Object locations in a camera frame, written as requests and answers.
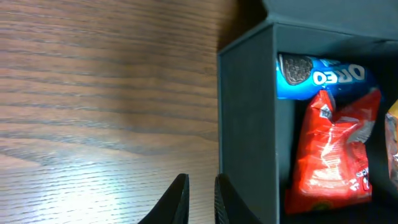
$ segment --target oreo cookie image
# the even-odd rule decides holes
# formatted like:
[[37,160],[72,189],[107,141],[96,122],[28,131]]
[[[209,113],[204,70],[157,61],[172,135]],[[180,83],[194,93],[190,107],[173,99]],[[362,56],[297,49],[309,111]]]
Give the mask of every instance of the oreo cookie image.
[[313,63],[310,57],[279,54],[282,75],[289,85],[298,85],[311,75]]

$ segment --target open box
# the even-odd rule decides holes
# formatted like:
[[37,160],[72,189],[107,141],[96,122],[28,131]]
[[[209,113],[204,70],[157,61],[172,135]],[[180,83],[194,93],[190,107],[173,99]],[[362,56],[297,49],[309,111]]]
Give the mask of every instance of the open box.
[[[398,223],[384,139],[384,115],[398,99],[398,1],[356,3],[268,0],[267,20],[219,53],[220,172],[263,223]],[[366,143],[373,202],[284,214],[308,102],[277,99],[278,52],[355,62],[375,75],[384,99]]]

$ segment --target shiny red candy bag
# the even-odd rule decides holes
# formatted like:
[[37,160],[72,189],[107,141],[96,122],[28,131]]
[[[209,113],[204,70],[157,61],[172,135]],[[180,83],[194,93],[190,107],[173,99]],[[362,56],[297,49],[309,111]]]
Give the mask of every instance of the shiny red candy bag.
[[308,106],[293,173],[287,191],[288,214],[340,208],[371,200],[365,141],[381,99],[373,90],[335,111],[333,99],[319,91]]

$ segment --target wooden table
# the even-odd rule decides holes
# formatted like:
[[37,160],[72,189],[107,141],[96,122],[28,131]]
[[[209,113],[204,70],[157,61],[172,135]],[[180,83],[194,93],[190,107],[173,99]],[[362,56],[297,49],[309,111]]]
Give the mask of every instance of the wooden table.
[[216,51],[264,17],[245,5],[2,1],[0,223],[137,223],[181,172],[214,222]]

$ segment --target box lid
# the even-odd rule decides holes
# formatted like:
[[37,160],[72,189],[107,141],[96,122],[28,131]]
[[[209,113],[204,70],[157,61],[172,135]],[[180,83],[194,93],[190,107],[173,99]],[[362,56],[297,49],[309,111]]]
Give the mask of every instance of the box lid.
[[262,0],[267,20],[398,40],[398,0]]

